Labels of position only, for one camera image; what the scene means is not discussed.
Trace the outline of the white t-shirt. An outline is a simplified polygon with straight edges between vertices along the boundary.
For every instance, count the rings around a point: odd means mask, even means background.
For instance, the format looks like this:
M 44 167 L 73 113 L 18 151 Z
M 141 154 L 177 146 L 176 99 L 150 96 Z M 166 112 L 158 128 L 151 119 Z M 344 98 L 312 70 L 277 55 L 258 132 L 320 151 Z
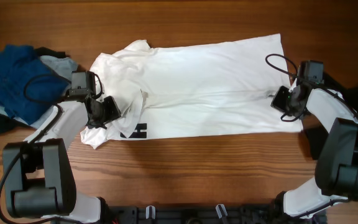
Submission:
M 218 44 L 152 48 L 137 40 L 101 53 L 90 70 L 121 117 L 86 128 L 83 144 L 109 140 L 186 138 L 249 133 L 298 133 L 271 101 L 289 78 L 279 34 Z

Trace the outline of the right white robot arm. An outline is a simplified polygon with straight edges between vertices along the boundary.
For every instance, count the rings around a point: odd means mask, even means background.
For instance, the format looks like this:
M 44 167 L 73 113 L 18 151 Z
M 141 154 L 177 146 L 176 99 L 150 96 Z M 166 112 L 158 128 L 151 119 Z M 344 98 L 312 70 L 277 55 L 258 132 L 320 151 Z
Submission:
M 340 203 L 358 201 L 358 112 L 338 92 L 314 88 L 303 99 L 327 132 L 313 178 L 282 192 L 270 206 L 271 222 L 311 219 Z

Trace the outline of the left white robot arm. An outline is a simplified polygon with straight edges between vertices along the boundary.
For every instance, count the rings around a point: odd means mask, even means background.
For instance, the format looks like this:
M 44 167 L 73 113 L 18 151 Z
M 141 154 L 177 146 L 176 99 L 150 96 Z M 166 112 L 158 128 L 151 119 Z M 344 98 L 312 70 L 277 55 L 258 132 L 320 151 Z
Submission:
M 113 97 L 87 96 L 56 105 L 57 113 L 25 141 L 2 151 L 0 219 L 29 218 L 32 223 L 116 223 L 101 197 L 77 191 L 67 148 L 83 126 L 104 127 L 121 115 Z

